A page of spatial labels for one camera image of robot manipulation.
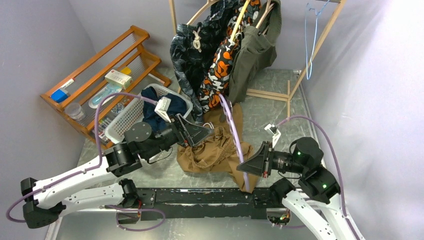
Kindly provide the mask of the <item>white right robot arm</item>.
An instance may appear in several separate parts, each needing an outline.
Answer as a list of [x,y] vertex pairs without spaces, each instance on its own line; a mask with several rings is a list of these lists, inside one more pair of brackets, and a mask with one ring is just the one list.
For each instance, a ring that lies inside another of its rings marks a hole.
[[269,188],[270,202],[295,214],[318,240],[364,239],[342,199],[341,183],[321,163],[324,153],[316,140],[301,137],[291,146],[294,147],[292,152],[281,152],[274,150],[271,142],[264,141],[252,157],[237,166],[237,170],[263,178],[270,176],[272,171],[299,174],[301,190],[320,213],[284,178]]

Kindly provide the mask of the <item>white medicine box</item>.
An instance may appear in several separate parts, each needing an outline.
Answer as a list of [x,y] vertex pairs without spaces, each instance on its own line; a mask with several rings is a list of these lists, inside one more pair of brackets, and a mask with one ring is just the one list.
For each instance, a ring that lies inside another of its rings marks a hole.
[[126,90],[133,83],[131,76],[114,69],[110,70],[104,78],[108,83],[118,86],[123,90]]

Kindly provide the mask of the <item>orange camo shorts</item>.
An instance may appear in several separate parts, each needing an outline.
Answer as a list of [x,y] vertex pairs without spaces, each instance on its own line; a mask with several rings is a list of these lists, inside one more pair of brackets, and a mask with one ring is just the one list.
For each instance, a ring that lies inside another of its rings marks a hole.
[[235,7],[230,11],[229,19],[224,22],[225,28],[222,40],[215,51],[205,79],[200,84],[197,97],[203,113],[220,105],[219,94],[224,96],[228,93],[231,71],[233,69],[235,55],[240,50],[243,30],[253,24],[259,16],[261,1],[251,0],[235,35],[234,42],[229,42],[233,25],[238,17],[238,9],[243,6],[244,2],[245,0],[238,0]]

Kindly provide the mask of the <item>orange wooden shelf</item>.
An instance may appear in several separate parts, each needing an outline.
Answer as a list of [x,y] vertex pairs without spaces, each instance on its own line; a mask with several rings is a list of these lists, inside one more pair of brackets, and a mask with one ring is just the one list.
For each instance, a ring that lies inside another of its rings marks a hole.
[[[103,89],[108,82],[105,75],[111,70],[129,68],[133,83],[125,90],[127,93],[138,94],[143,87],[141,82],[146,77],[152,77],[164,87],[171,85],[172,80],[157,71],[161,63],[159,56],[148,51],[144,42],[150,34],[135,25],[129,27],[123,34],[96,53],[41,98],[63,117],[76,131],[88,140],[95,141],[94,114],[96,110],[89,107],[89,100]],[[70,96],[61,103],[54,102],[50,96],[59,88],[66,89]],[[85,112],[85,118],[79,121],[71,119],[65,113],[65,107],[70,103],[78,103]]]

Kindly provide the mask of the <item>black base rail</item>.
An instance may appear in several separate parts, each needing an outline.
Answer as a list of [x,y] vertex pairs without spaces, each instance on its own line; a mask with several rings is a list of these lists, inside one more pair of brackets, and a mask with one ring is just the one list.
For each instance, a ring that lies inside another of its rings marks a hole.
[[252,193],[238,188],[138,188],[117,205],[131,210],[155,209],[166,219],[237,218],[266,220],[286,212],[285,206],[267,187]]

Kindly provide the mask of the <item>olive green shorts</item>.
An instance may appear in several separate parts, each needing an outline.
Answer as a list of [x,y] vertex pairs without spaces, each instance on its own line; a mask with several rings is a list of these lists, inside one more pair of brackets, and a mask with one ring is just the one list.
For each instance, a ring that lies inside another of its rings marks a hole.
[[259,29],[257,22],[265,11],[266,3],[259,10],[257,19],[243,30],[240,50],[234,58],[229,78],[227,99],[232,103],[243,102],[247,95],[248,84],[255,75],[270,67],[277,57],[276,42],[281,34],[282,13],[281,2],[274,2],[273,10],[267,15]]

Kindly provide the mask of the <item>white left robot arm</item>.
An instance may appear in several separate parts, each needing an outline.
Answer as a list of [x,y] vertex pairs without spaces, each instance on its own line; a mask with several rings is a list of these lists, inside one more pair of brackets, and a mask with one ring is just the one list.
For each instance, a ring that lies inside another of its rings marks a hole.
[[22,207],[31,229],[48,226],[67,214],[97,206],[132,208],[142,202],[138,189],[126,175],[142,167],[173,145],[195,147],[212,134],[181,114],[170,118],[164,129],[154,131],[144,121],[133,124],[122,142],[104,150],[98,158],[49,179],[21,181]]

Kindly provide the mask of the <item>dark patterned shorts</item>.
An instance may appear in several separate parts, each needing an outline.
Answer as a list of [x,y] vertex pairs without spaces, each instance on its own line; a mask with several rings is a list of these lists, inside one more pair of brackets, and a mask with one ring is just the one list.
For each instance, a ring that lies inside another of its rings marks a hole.
[[203,122],[203,110],[197,94],[200,84],[212,65],[214,54],[226,36],[229,21],[240,6],[239,0],[220,0],[210,8],[206,19],[195,25],[180,23],[170,45],[174,74],[192,105],[195,123]]

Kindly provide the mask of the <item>blue box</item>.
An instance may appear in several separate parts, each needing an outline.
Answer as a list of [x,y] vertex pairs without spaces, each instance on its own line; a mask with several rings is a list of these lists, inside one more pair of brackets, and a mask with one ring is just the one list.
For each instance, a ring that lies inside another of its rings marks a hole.
[[65,88],[59,88],[50,95],[50,98],[56,102],[61,103],[66,100],[71,94]]

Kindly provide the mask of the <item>light blue wire hanger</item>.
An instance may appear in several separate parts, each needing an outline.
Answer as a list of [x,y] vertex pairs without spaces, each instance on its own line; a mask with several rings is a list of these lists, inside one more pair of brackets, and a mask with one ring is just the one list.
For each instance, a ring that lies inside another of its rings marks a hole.
[[[318,37],[318,23],[322,12],[329,4],[329,0],[324,0],[324,3],[320,7],[313,6],[308,2],[305,6],[304,15],[304,50],[305,50],[305,77],[309,80],[313,73],[313,53],[317,44]],[[313,34],[309,30],[309,17],[314,16],[313,22]]]

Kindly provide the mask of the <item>blue blister pack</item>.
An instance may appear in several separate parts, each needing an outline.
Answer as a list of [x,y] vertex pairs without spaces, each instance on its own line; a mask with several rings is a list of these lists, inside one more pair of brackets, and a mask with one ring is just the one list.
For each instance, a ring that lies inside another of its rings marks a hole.
[[108,83],[104,88],[102,88],[99,92],[90,98],[88,101],[88,106],[92,109],[96,109],[104,97],[114,93],[119,93],[122,90],[123,89],[120,86]]

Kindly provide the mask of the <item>marker pen set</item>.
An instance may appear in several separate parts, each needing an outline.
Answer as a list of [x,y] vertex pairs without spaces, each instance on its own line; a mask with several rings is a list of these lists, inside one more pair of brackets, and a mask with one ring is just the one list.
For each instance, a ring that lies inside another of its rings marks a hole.
[[106,137],[106,128],[109,126],[109,124],[112,122],[112,119],[108,116],[105,116],[104,118],[100,119],[98,121],[98,135],[101,139],[104,141],[108,141],[108,138]]

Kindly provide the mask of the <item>clear plastic cup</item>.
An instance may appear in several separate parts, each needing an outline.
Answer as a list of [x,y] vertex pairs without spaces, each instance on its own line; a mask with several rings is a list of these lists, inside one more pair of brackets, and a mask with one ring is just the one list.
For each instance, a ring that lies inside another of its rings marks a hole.
[[72,102],[65,107],[64,112],[73,120],[81,121],[85,118],[86,114],[82,106],[77,102]]

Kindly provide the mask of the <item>navy blue shorts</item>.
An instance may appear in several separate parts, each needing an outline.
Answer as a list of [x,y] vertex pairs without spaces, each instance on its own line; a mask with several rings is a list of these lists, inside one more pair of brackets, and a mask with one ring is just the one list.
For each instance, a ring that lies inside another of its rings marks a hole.
[[142,109],[142,121],[149,124],[153,132],[165,129],[171,116],[187,112],[186,102],[175,94],[158,95],[155,88],[150,86],[141,91],[141,96],[158,102],[155,105],[145,101]]

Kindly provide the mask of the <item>tan khaki shorts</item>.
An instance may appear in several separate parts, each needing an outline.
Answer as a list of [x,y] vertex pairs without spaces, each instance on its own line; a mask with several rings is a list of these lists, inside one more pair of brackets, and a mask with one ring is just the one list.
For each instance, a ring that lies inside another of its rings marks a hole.
[[241,163],[237,153],[233,134],[222,107],[215,108],[203,115],[206,124],[213,126],[213,133],[196,147],[179,146],[176,161],[186,173],[228,173],[242,192],[252,193],[259,177],[247,175],[237,170]]

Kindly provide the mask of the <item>wooden hanger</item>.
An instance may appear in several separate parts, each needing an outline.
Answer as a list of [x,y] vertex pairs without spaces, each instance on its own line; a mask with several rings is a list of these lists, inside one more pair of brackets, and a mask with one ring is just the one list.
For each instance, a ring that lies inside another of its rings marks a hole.
[[274,8],[274,2],[272,0],[268,0],[266,2],[266,6],[264,8],[264,12],[263,12],[262,16],[260,17],[259,21],[255,25],[255,28],[256,29],[259,29],[261,27],[261,25],[264,22],[265,18],[273,10],[273,8]]

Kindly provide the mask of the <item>cream yellow hanger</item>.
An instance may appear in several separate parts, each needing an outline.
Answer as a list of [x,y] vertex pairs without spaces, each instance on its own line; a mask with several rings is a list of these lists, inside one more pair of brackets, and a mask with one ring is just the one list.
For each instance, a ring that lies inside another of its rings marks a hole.
[[245,14],[245,12],[248,8],[249,3],[250,3],[250,0],[245,0],[243,6],[238,9],[237,19],[234,22],[233,29],[232,29],[231,35],[229,37],[230,43],[235,42],[236,34],[238,33],[239,26],[240,26],[240,24],[243,20],[244,14]]

